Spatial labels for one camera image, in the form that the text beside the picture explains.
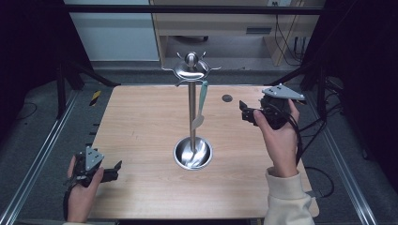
dark curtain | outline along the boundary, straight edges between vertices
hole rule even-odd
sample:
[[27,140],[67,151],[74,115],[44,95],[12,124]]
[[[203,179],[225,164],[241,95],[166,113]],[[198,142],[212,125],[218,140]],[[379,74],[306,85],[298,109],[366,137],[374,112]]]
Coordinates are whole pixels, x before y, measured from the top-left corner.
[[[7,135],[29,90],[56,79],[61,62],[91,64],[65,11],[43,10],[52,1],[0,1],[0,141]],[[69,80],[79,80],[70,69]]]

black strap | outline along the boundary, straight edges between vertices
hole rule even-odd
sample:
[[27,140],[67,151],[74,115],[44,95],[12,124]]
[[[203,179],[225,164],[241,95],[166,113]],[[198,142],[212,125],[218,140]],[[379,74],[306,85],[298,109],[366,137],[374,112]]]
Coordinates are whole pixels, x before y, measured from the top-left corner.
[[64,194],[63,207],[64,207],[64,219],[65,219],[65,221],[68,221],[69,196],[70,196],[70,193],[72,192],[72,189],[73,189],[73,186],[70,186],[68,188],[68,190],[65,191],[65,194]]

metal rail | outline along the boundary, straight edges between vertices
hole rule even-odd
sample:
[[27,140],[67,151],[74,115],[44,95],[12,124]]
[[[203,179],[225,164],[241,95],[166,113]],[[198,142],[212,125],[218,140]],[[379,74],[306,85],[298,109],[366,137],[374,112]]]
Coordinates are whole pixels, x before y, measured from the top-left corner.
[[[315,117],[319,117],[317,114],[317,110],[314,106],[314,100],[311,98],[310,95],[308,95],[308,99],[308,103],[311,106]],[[336,170],[342,178],[342,182],[345,186],[348,196],[351,199],[351,202],[354,205],[355,210],[357,211],[361,223],[364,225],[376,225],[377,221],[375,220],[372,209],[366,202],[366,199],[362,191],[360,190],[360,186],[358,185],[354,174],[351,172],[351,169],[349,169],[347,163],[345,162],[344,157],[340,152],[339,146],[334,141],[328,127],[325,127],[323,136],[328,146],[330,156],[334,162],[334,165],[336,166]]]
[[44,9],[91,13],[199,13],[199,14],[278,14],[324,15],[342,12],[323,7],[245,7],[245,6],[146,6],[146,5],[43,5]]
[[78,94],[79,92],[77,91],[72,92],[65,113],[60,119],[57,119],[55,121],[52,130],[47,136],[47,139],[44,142],[44,144],[41,146],[38,155],[36,156],[35,161],[32,163],[32,166],[30,167],[25,178],[23,179],[23,182],[20,184],[20,187],[18,188],[17,192],[14,194],[14,197],[12,198],[11,202],[8,204],[6,210],[1,215],[0,217],[1,225],[13,224],[17,216],[19,215],[24,202],[26,201],[30,191],[32,190],[33,185],[35,185],[35,182],[38,179],[38,175],[40,174],[44,166],[44,163],[47,160],[47,157],[52,152],[54,144],[58,139],[58,136],[62,131],[66,121],[69,118],[70,112],[73,109]]

sleeve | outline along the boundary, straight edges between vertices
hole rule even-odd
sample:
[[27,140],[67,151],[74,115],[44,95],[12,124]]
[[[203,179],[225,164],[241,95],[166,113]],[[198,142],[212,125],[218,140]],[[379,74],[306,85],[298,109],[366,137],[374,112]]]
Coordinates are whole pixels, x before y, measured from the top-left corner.
[[304,192],[300,173],[281,178],[273,176],[273,168],[267,169],[268,211],[264,225],[310,225],[314,224],[310,214],[311,197]]

finger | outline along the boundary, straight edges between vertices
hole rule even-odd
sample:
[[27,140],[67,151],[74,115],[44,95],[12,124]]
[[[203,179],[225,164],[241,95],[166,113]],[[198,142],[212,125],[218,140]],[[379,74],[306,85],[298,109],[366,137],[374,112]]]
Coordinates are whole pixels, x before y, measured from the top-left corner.
[[91,184],[88,188],[90,189],[95,189],[97,191],[97,188],[100,185],[100,181],[102,180],[103,177],[103,167],[100,167],[96,173],[93,176],[93,180],[91,181]]
[[68,168],[68,178],[72,177],[73,174],[73,168],[74,168],[74,164],[76,163],[76,157],[73,156],[72,159],[70,160],[70,164],[69,164],[69,168]]
[[292,99],[288,99],[287,101],[289,103],[290,107],[290,114],[293,116],[293,118],[296,120],[296,122],[299,122],[299,111],[295,106],[295,103],[293,103]]
[[254,115],[255,122],[260,127],[260,129],[263,132],[263,134],[269,133],[272,130],[272,128],[269,125],[266,117],[260,111],[255,110],[253,112],[253,115]]

